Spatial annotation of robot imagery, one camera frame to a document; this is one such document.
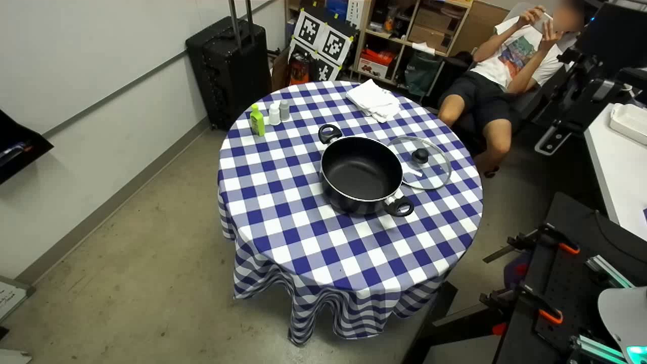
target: person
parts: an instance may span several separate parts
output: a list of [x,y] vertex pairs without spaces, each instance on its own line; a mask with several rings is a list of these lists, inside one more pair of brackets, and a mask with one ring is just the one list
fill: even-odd
[[518,20],[501,22],[497,35],[473,53],[474,67],[442,94],[439,120],[451,127],[462,112],[470,112],[482,132],[487,146],[474,162],[485,177],[491,177],[510,153],[512,130],[518,124],[513,98],[544,85],[559,69],[556,42],[561,35],[547,32],[542,19],[544,7],[534,5]]

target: round table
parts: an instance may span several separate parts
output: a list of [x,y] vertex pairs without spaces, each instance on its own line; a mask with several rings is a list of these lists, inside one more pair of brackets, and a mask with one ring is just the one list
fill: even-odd
[[[356,83],[305,83],[258,101],[289,105],[289,120],[255,135],[246,112],[220,149],[219,207],[225,236],[236,244],[235,296],[250,298],[271,283],[290,293],[290,341],[311,336],[322,303],[335,307],[334,331],[374,338],[390,315],[423,307],[465,254],[480,221],[482,187],[458,138],[425,106],[399,97],[388,124],[360,112],[345,93]],[[323,124],[343,135],[427,138],[451,160],[451,177],[436,189],[411,189],[414,212],[349,216],[322,192],[318,141]]]

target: black suitcase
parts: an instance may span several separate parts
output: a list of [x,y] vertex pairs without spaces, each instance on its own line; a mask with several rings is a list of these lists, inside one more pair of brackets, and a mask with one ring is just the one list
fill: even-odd
[[256,98],[269,93],[265,28],[230,15],[186,40],[188,59],[213,127],[229,130]]

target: white wall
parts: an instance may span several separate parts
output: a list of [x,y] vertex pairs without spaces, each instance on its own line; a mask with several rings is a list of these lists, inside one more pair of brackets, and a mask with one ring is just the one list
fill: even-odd
[[226,13],[225,0],[4,0],[0,106],[50,132],[177,57],[188,36]]
[[[255,20],[271,49],[283,45],[283,2]],[[0,274],[20,274],[204,115],[182,57],[54,133],[49,153],[0,186]]]

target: pot rim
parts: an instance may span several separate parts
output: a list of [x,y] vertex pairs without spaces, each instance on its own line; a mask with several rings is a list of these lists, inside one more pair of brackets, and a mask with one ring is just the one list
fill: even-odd
[[[379,197],[357,197],[357,195],[352,195],[352,194],[340,189],[332,180],[327,180],[327,174],[323,172],[323,156],[325,156],[327,147],[332,147],[334,144],[343,141],[343,139],[368,139],[368,141],[377,144],[377,146],[381,146],[384,149],[388,149],[388,153],[392,153],[394,160],[399,162],[399,163],[396,163],[399,169],[401,169],[401,181],[399,181],[399,186],[392,187],[388,194],[384,194],[384,195],[379,195]],[[386,200],[390,194],[394,194],[396,189],[401,189],[401,187],[403,187],[403,181],[405,181],[405,172],[403,172],[403,163],[401,163],[399,156],[396,156],[386,144],[381,144],[381,141],[377,141],[377,139],[372,139],[372,138],[364,138],[364,135],[348,135],[348,138],[338,138],[338,139],[330,141],[330,144],[325,146],[322,158],[319,158],[319,174],[322,174],[322,177],[325,180],[325,184],[327,184],[330,187],[334,187],[334,189],[335,189],[338,194],[341,194],[343,197],[349,197],[349,200],[356,200],[356,202],[381,202],[381,200]]]

